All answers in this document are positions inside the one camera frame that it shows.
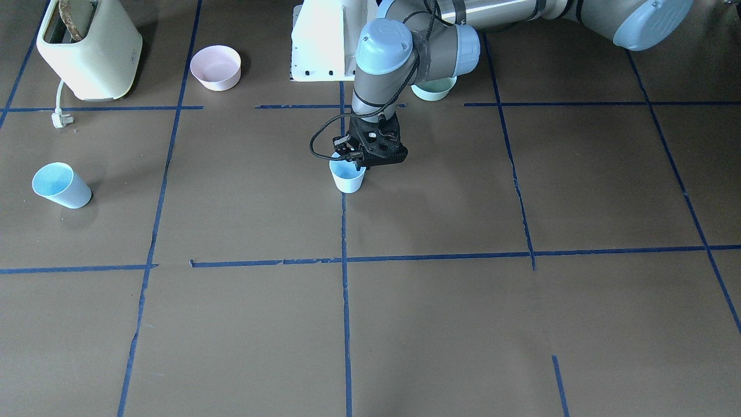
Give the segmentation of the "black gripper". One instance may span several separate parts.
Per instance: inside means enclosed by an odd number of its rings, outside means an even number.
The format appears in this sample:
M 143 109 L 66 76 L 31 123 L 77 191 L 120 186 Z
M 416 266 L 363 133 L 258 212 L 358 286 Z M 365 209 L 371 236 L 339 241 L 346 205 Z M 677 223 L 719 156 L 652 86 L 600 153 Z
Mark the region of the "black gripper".
M 332 143 L 337 158 L 355 163 L 359 168 L 402 163 L 408 156 L 396 114 L 391 119 L 381 115 L 378 122 L 354 118 L 350 122 L 350 134 L 334 137 Z

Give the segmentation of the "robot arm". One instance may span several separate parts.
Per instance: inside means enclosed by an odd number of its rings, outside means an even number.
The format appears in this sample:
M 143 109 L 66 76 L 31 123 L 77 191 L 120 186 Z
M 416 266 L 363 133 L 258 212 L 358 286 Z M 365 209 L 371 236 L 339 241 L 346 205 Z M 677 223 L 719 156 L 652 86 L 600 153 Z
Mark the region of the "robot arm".
M 357 168 L 402 163 L 396 102 L 407 86 L 473 71 L 481 31 L 534 19 L 567 19 L 641 51 L 662 42 L 691 1 L 383 1 L 363 26 L 355 50 L 354 95 L 347 134 L 328 161 Z

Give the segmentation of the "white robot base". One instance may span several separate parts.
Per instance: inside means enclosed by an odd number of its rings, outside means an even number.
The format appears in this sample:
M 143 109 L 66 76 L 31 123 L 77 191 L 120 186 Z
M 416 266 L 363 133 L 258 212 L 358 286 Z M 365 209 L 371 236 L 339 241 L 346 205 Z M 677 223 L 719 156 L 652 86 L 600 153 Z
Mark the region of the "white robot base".
M 294 7 L 291 79 L 353 81 L 363 26 L 378 10 L 376 1 L 304 1 Z

